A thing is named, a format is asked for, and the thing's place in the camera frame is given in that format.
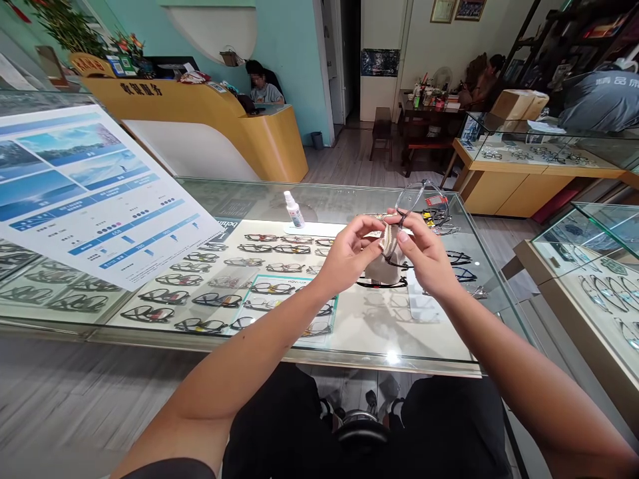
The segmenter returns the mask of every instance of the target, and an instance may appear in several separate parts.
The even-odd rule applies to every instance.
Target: gray floor
[[[341,132],[335,148],[307,150],[306,182],[404,186],[410,180],[383,154],[368,161],[370,130]],[[416,172],[437,180],[432,172]],[[475,218],[497,267],[512,248],[532,238],[528,220]],[[519,299],[536,292],[527,273],[511,281]],[[0,476],[3,479],[75,479],[106,476],[202,358],[199,353],[95,344],[0,338]],[[345,410],[366,408],[376,391],[380,406],[404,396],[420,376],[331,367],[302,367],[321,396]]]

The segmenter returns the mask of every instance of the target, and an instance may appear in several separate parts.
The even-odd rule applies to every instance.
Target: hand
[[[395,213],[395,210],[389,209],[388,212]],[[398,224],[400,220],[400,215],[384,219],[388,224]],[[422,288],[435,299],[462,289],[455,277],[444,243],[426,226],[423,218],[417,213],[410,213],[403,226],[409,228],[414,236],[400,231],[397,234],[397,244],[415,266],[415,276]]]
[[[313,283],[332,297],[350,288],[361,272],[381,254],[377,238],[364,238],[370,232],[384,231],[385,226],[370,216],[359,215],[348,223],[333,245]]]

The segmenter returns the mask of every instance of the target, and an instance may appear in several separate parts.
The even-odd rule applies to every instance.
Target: doorway
[[[324,46],[335,138],[359,112],[361,0],[321,0]]]

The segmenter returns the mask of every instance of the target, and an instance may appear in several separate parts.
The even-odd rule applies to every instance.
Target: white spray bottle
[[[303,228],[306,223],[304,223],[304,217],[300,211],[300,205],[295,203],[295,200],[289,191],[284,192],[284,198],[286,199],[286,210],[291,216],[291,220],[293,220],[293,225],[295,225],[296,228]]]

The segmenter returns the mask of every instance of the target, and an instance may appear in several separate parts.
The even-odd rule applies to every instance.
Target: wooden chair
[[[373,161],[373,153],[375,150],[387,151],[389,161],[393,161],[393,123],[391,121],[391,109],[387,106],[378,106],[375,109],[375,123],[373,124],[373,146],[371,147],[371,156],[368,158]],[[383,148],[377,147],[377,141],[384,140]]]

